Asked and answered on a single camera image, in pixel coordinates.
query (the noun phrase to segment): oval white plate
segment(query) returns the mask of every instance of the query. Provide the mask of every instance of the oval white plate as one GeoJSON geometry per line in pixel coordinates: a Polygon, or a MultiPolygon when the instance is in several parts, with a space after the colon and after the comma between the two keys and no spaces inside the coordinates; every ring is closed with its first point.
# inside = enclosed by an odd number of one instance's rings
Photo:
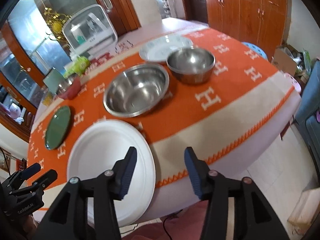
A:
{"type": "Polygon", "coordinates": [[[171,52],[192,46],[192,41],[186,37],[171,34],[149,41],[142,46],[139,55],[148,62],[166,62],[171,52]]]}
{"type": "MultiPolygon", "coordinates": [[[[141,133],[119,120],[98,122],[87,128],[74,144],[67,167],[67,179],[91,179],[117,160],[123,159],[130,146],[137,149],[137,164],[128,194],[115,200],[119,227],[130,225],[148,208],[156,184],[156,169],[149,145],[141,133]]],[[[93,198],[88,199],[88,220],[94,223],[93,198]]]]}

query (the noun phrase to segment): green plate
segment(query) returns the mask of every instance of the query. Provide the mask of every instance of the green plate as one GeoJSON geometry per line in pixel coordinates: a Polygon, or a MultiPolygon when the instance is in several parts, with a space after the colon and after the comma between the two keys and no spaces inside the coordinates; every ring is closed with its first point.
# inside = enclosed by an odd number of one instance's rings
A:
{"type": "Polygon", "coordinates": [[[69,106],[60,107],[50,120],[45,133],[44,144],[49,150],[58,148],[65,139],[71,118],[69,106]]]}

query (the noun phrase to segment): orange tablecloth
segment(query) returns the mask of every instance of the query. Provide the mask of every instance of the orange tablecloth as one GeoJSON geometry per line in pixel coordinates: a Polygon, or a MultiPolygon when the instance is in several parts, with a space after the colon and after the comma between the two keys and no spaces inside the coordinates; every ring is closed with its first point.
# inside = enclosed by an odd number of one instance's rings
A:
{"type": "MultiPolygon", "coordinates": [[[[195,46],[211,51],[216,66],[209,82],[188,86],[170,73],[169,90],[150,114],[122,119],[146,138],[156,163],[156,186],[161,187],[187,175],[183,150],[192,146],[207,163],[229,153],[265,124],[294,90],[268,61],[213,29],[185,35],[195,46]]],[[[77,138],[95,122],[119,119],[104,108],[102,96],[121,71],[143,63],[136,46],[90,72],[78,97],[54,102],[35,124],[30,137],[28,165],[39,162],[40,175],[49,169],[58,172],[51,187],[67,181],[68,157],[77,138]],[[74,121],[66,140],[57,150],[44,146],[46,127],[54,111],[69,105],[74,121]]]]}

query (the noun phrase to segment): pink pants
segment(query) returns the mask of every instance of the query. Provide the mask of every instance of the pink pants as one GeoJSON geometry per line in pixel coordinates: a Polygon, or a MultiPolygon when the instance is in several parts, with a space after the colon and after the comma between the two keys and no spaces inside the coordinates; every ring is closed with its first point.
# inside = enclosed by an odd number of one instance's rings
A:
{"type": "MultiPolygon", "coordinates": [[[[204,217],[208,202],[201,201],[181,215],[181,217],[166,220],[165,228],[174,240],[197,240],[200,239],[204,217]]],[[[162,223],[144,225],[131,234],[122,238],[123,240],[168,240],[162,223]]]]}

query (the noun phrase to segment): bolt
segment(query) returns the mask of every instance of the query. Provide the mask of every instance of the bolt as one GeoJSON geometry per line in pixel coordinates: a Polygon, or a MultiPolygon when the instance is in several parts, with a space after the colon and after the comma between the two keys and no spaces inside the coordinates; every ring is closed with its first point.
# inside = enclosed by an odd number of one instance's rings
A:
{"type": "Polygon", "coordinates": [[[113,174],[114,174],[113,170],[106,170],[104,172],[104,175],[107,176],[107,177],[111,177],[113,174]]]}
{"type": "Polygon", "coordinates": [[[209,171],[208,174],[209,174],[211,177],[216,177],[216,176],[218,176],[218,172],[215,171],[215,170],[209,171]]]}
{"type": "Polygon", "coordinates": [[[73,178],[71,178],[71,179],[69,180],[69,182],[70,182],[71,184],[76,184],[76,183],[78,183],[78,181],[79,181],[79,179],[78,179],[77,177],[73,177],[73,178]]]}
{"type": "Polygon", "coordinates": [[[242,181],[243,181],[244,183],[246,183],[246,184],[251,184],[251,183],[252,183],[252,179],[249,178],[249,177],[244,177],[244,178],[242,179],[242,181]]]}

